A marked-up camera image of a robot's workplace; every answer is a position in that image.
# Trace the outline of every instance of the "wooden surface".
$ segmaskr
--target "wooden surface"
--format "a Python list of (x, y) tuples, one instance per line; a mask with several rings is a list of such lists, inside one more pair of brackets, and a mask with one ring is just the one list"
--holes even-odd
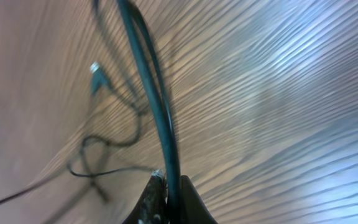
[[(64, 168), (83, 137), (88, 70), (142, 93), (114, 1), (0, 0), (0, 198)], [(182, 174), (219, 223), (358, 223), (358, 1), (136, 1), (172, 92)], [(92, 132), (131, 135), (134, 115), (104, 95)], [(150, 114), (142, 139), (106, 169), (163, 168)], [(95, 147), (90, 157), (101, 150)], [(0, 207), (0, 223), (120, 223), (149, 174), (63, 174)]]

